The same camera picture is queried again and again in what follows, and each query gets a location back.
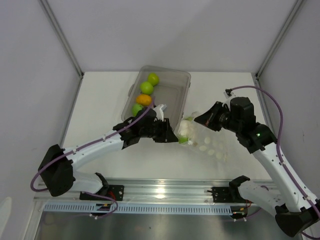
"metal frame pole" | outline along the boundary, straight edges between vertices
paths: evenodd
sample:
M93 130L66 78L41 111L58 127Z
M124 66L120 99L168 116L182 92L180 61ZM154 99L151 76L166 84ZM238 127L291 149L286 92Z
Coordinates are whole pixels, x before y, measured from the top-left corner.
M72 62L72 65L75 69L75 71L78 73L80 77L83 76L83 72L79 66L79 63L57 21L57 18L55 17L54 12L52 11L49 3L47 0L38 0L40 3L42 10L44 14L47 16L48 21L50 22L54 32L56 33L57 38L59 39L63 49L65 50L66 55L69 57L70 61Z
M277 52L279 46L283 42L286 34L288 33L289 28L293 25L295 19L297 18L300 10L304 6L307 0L297 0L293 5L291 12L289 13L287 19L285 20L284 24L281 27L280 32L276 36L275 40L273 41L271 48L269 49L266 57L264 58L257 74L257 80L260 79L261 74L264 72L265 68L267 67L268 63L271 61L275 53Z

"plastic bin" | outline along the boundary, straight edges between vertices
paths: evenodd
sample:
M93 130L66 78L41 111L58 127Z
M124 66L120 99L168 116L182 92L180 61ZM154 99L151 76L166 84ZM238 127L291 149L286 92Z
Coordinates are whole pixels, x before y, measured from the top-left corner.
M133 116L132 107L136 103L136 97L141 94L140 84L147 81L150 73L155 73L159 77L159 84L154 86L153 93L150 96L152 98L155 97L155 105L167 105L164 117L169 118L170 125L174 130L183 116L191 84L191 75L185 71L157 66L143 66L135 83L129 90L128 100L123 109L121 119L124 121Z

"clear plastic bag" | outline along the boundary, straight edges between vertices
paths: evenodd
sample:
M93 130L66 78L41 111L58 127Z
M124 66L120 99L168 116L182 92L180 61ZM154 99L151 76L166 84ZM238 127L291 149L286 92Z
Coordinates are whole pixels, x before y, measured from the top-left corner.
M200 114L193 112L184 117L177 127L177 137L181 146L219 161L227 160L225 130L213 131L194 121Z

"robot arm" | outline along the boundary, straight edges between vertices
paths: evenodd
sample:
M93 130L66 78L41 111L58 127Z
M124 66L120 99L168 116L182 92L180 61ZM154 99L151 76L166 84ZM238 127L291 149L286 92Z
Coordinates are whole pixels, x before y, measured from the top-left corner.
M281 150L282 159L279 158L277 138L266 125L256 122L254 106L249 98L236 97L231 90L226 90L226 93L229 99L225 103L217 101L194 121L213 131L224 128L234 132L239 143L262 164L281 195L272 194L245 176L234 179L229 186L236 190L240 198L257 204L274 216L279 227L288 236L294 237L319 220L309 202L320 209L317 196L298 177ZM303 188L307 198L299 187Z
M156 143L178 142L170 127L169 119L164 118L166 108L166 105L160 104L144 113L147 110L145 107L136 117L117 124L108 133L82 146L66 149L60 148L57 144L51 146L38 169L40 171L51 161L63 156L40 174L50 194L57 197L67 191L79 191L105 196L109 188L105 178L100 173L78 172L80 167L106 153L120 151L137 144L140 138L152 138ZM139 121L128 127L138 118Z

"green fruit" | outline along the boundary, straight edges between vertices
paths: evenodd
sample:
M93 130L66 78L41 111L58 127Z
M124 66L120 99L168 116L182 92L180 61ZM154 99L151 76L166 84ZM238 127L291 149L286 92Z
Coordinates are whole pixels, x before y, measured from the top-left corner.
M192 116L189 116L189 117L186 117L185 119L183 120L187 120L187 121L192 121L192 119L194 119Z
M157 76L157 74L155 74L154 72L150 73L148 76L148 80L149 83L151 83L152 86L155 86L159 83L159 77Z
M154 86L152 86L150 82L144 81L143 83L141 83L140 89L143 94L150 95L154 91Z
M144 108L144 106L142 106L141 104L135 103L135 104L133 105L133 107L132 107L132 114L133 114L133 116L135 117L135 116L138 114L138 112L139 112L140 110L142 110L143 108Z
M188 142L188 138L186 136L179 136L178 137L179 143L183 144L185 142Z

